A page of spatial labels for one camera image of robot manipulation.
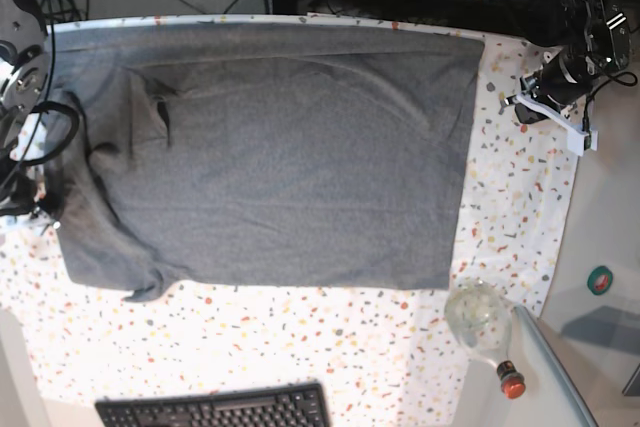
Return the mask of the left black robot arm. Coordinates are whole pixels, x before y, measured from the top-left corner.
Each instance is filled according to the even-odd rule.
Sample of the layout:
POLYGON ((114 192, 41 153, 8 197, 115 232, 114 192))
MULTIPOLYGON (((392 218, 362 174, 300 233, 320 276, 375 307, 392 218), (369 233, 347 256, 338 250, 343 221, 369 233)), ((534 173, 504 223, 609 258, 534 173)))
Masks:
POLYGON ((609 83, 634 87, 628 69, 631 29, 620 7, 607 0, 502 0, 519 33, 557 53, 521 79, 522 93, 546 110, 562 113, 592 101, 609 83))

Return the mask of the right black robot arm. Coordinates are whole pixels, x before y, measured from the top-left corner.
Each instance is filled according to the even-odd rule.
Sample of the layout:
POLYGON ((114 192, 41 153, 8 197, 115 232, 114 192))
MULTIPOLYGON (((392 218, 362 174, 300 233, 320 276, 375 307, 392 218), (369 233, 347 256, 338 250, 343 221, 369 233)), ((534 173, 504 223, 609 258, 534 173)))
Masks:
POLYGON ((48 99, 55 52, 45 50, 47 24, 37 0, 1 0, 1 215, 30 221, 58 220, 63 198, 48 192, 38 200, 36 182, 27 170, 58 157, 72 142, 80 116, 71 107, 48 99), (31 114, 60 114, 69 121, 66 136, 36 159, 11 158, 31 114))

